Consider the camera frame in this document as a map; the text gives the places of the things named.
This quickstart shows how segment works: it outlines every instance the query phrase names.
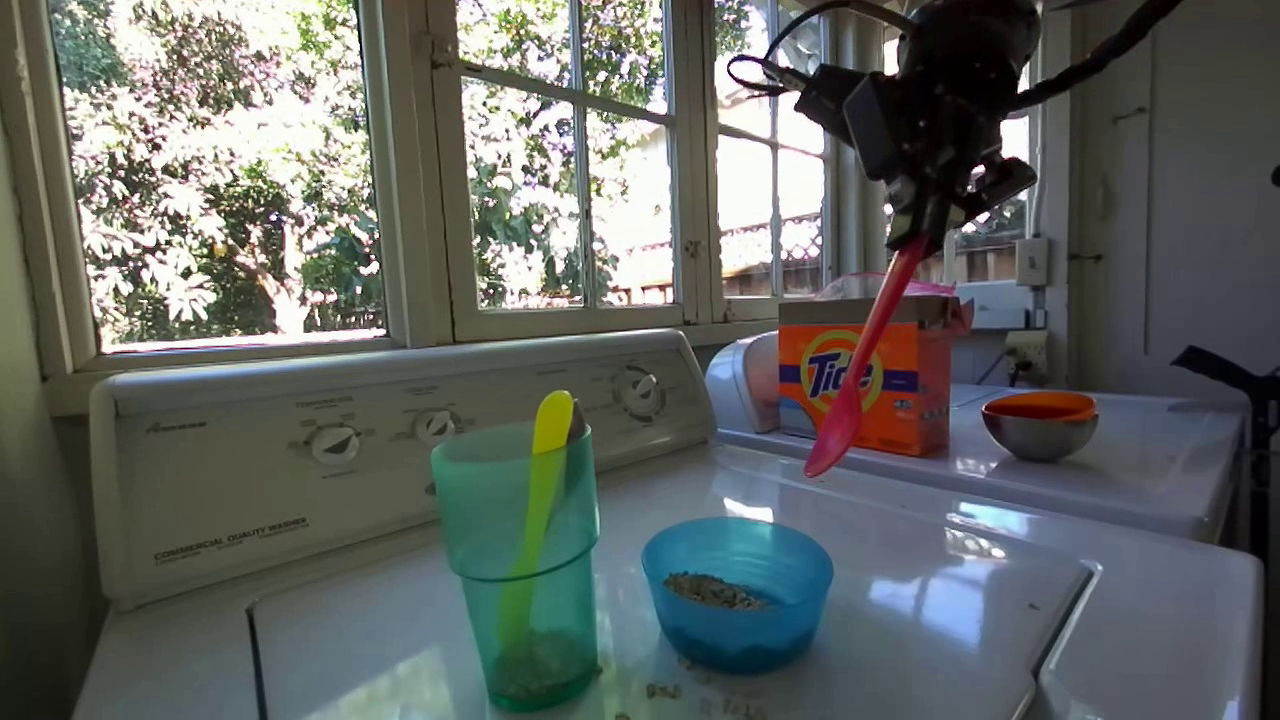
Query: orange bowl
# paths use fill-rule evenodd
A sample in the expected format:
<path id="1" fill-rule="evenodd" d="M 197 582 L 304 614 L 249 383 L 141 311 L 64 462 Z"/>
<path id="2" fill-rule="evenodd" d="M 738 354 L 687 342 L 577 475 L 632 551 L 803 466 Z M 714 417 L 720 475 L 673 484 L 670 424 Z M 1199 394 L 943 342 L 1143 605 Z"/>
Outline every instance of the orange bowl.
<path id="1" fill-rule="evenodd" d="M 1011 391 L 984 405 L 984 426 L 1018 461 L 1053 462 L 1091 439 L 1097 405 L 1085 391 Z"/>

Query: black cable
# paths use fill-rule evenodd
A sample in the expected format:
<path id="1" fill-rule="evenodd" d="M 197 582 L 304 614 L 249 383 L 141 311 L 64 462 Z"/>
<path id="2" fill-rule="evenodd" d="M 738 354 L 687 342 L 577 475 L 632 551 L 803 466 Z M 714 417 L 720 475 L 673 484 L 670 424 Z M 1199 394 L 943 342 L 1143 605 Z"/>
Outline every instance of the black cable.
<path id="1" fill-rule="evenodd" d="M 883 6 L 883 2 L 872 2 L 872 0 L 827 0 L 827 2 L 814 2 L 809 11 L 794 16 L 794 20 L 767 39 L 764 56 L 750 56 L 750 52 L 728 56 L 728 64 L 725 64 L 728 80 L 738 80 L 738 83 L 750 89 L 750 93 L 764 93 L 764 97 L 780 97 L 780 93 L 803 89 L 809 77 L 797 73 L 797 68 L 780 68 L 772 56 L 775 56 L 775 46 L 780 46 L 801 23 L 809 23 L 814 16 L 831 11 L 831 6 L 870 11 L 870 16 L 876 16 L 876 20 L 883 20 L 883 23 L 900 26 L 900 30 L 913 26 L 907 16 L 900 16 L 900 11 Z M 738 77 L 738 64 L 760 64 L 764 77 L 772 77 L 772 83 Z"/>
<path id="2" fill-rule="evenodd" d="M 1006 360 L 1018 360 L 1018 353 L 1000 348 L 1000 353 L 987 360 L 987 368 L 977 372 L 977 383 L 987 383 L 991 372 L 995 372 Z"/>
<path id="3" fill-rule="evenodd" d="M 1024 89 L 1019 97 L 1011 97 L 1006 105 L 1006 111 L 1044 105 L 1044 99 L 1085 83 L 1089 77 L 1103 73 L 1113 60 L 1133 52 L 1177 2 L 1181 0 L 1143 0 L 1143 6 L 1135 6 L 1117 37 L 1101 39 L 1089 60 L 1042 80 L 1037 89 Z"/>

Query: window pane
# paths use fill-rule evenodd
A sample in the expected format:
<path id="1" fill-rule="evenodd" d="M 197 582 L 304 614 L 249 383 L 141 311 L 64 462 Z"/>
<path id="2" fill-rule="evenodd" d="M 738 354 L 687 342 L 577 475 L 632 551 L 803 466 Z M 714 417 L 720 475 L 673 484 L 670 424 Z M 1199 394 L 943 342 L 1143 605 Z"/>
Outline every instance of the window pane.
<path id="1" fill-rule="evenodd" d="M 718 171 L 725 296 L 772 296 L 772 152 L 720 135 Z"/>
<path id="2" fill-rule="evenodd" d="M 570 83 L 570 0 L 459 0 L 455 30 L 474 64 Z"/>
<path id="3" fill-rule="evenodd" d="M 1032 117 L 1000 120 L 1006 156 L 1032 160 Z"/>
<path id="4" fill-rule="evenodd" d="M 780 152 L 780 263 L 786 296 L 824 288 L 824 186 L 827 168 L 818 156 Z"/>
<path id="5" fill-rule="evenodd" d="M 767 2 L 760 0 L 718 0 L 718 107 L 725 128 L 746 128 L 758 135 L 772 135 L 772 99 L 742 89 L 728 77 L 728 60 L 750 52 L 760 56 L 767 46 Z"/>
<path id="6" fill-rule="evenodd" d="M 801 117 L 794 107 L 780 107 L 775 141 L 790 143 L 790 149 L 803 149 L 803 152 L 824 152 L 827 149 L 827 130 L 818 120 L 809 120 L 809 117 Z"/>
<path id="7" fill-rule="evenodd" d="M 585 0 L 585 80 L 592 97 L 670 107 L 664 0 Z"/>
<path id="8" fill-rule="evenodd" d="M 463 80 L 479 306 L 585 303 L 572 105 Z"/>
<path id="9" fill-rule="evenodd" d="M 379 328 L 353 2 L 54 2 L 106 348 Z"/>
<path id="10" fill-rule="evenodd" d="M 775 0 L 775 30 L 809 11 L 814 0 Z M 797 73 L 818 73 L 827 56 L 827 20 L 814 16 L 775 46 L 775 60 Z"/>
<path id="11" fill-rule="evenodd" d="M 596 293 L 606 303 L 673 303 L 670 128 L 592 111 Z"/>

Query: control panel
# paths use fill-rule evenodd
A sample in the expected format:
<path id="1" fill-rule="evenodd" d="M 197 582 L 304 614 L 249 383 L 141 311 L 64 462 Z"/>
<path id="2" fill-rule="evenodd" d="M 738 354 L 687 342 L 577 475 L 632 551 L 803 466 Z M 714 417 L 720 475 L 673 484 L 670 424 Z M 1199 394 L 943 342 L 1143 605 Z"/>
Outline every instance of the control panel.
<path id="1" fill-rule="evenodd" d="M 714 435 L 680 330 L 123 372 L 93 394 L 106 592 L 143 605 L 438 516 L 444 435 L 534 421 L 570 386 L 601 478 Z"/>

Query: blue bowl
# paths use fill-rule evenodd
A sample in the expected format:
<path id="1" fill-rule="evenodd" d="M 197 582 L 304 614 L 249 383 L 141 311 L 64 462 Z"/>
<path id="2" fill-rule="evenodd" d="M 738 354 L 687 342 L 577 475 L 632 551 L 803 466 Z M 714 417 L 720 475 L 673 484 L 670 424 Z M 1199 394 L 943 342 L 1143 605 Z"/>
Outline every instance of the blue bowl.
<path id="1" fill-rule="evenodd" d="M 645 545 L 670 643 L 691 662 L 750 676 L 797 660 L 824 614 L 831 555 L 797 527 L 706 516 Z"/>

